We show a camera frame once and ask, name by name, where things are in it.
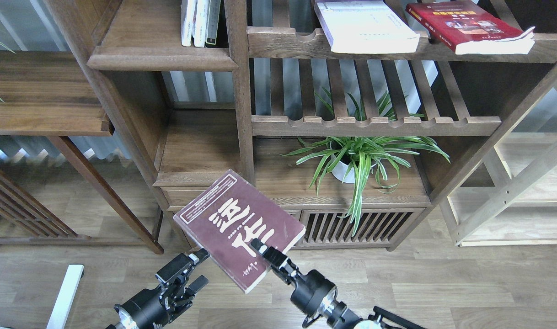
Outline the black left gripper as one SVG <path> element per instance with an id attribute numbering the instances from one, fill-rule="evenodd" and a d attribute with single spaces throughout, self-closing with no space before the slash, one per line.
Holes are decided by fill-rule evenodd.
<path id="1" fill-rule="evenodd" d="M 120 321 L 114 329 L 161 329 L 176 320 L 192 305 L 195 295 L 208 283 L 204 275 L 186 286 L 193 269 L 211 254 L 201 248 L 191 254 L 179 254 L 155 274 L 159 285 L 143 289 L 124 304 L 115 304 Z"/>

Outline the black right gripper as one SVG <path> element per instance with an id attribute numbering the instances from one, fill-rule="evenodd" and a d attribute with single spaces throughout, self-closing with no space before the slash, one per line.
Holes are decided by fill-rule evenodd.
<path id="1" fill-rule="evenodd" d="M 268 261 L 274 273 L 285 283 L 295 286 L 290 300 L 308 318 L 333 314 L 337 304 L 337 286 L 333 282 L 317 270 L 311 270 L 307 275 L 294 271 L 294 264 L 286 254 L 258 238 L 251 240 L 251 247 Z"/>

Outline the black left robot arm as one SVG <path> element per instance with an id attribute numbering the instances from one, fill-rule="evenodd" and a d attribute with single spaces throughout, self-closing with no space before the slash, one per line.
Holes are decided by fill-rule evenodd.
<path id="1" fill-rule="evenodd" d="M 124 304 L 115 304 L 120 321 L 108 328 L 161 329 L 176 320 L 192 306 L 199 290 L 208 284 L 208 279 L 201 275 L 186 286 L 195 267 L 209 256 L 206 249 L 176 256 L 157 271 L 159 285 L 155 289 L 143 289 Z"/>

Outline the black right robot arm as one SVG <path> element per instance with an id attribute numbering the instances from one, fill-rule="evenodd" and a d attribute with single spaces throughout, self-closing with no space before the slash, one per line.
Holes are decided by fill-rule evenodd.
<path id="1" fill-rule="evenodd" d="M 290 300 L 306 318 L 303 328 L 308 328 L 321 316 L 333 329 L 420 329 L 421 326 L 408 321 L 383 308 L 375 306 L 374 314 L 368 318 L 359 317 L 344 302 L 337 301 L 337 286 L 317 270 L 302 275 L 299 267 L 276 248 L 266 245 L 258 238 L 251 241 L 251 247 L 270 263 L 274 273 L 295 290 Z"/>

